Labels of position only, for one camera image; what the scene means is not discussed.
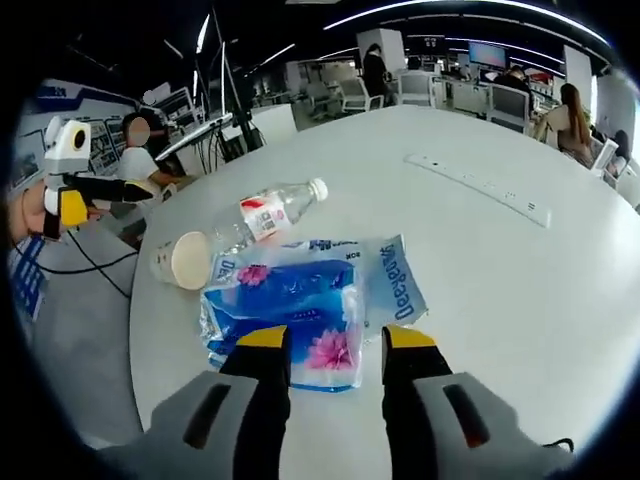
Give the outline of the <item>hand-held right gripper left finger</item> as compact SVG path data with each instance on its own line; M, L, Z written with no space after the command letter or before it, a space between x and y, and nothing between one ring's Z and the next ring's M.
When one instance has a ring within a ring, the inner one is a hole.
M290 415L290 335L285 326L241 337L219 371L163 401L146 432L152 479L276 479Z

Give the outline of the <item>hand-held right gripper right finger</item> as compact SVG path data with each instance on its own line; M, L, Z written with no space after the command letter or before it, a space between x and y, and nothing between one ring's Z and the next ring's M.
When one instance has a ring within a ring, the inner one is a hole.
M382 338L393 478L532 478L533 444L512 407L473 376L453 373L431 337L387 325Z

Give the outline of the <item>person's left hand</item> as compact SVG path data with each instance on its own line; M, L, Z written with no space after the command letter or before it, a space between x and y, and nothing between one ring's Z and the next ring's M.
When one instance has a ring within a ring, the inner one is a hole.
M11 244L17 245L27 237L41 235L45 214L42 189L27 189L14 198L8 213Z

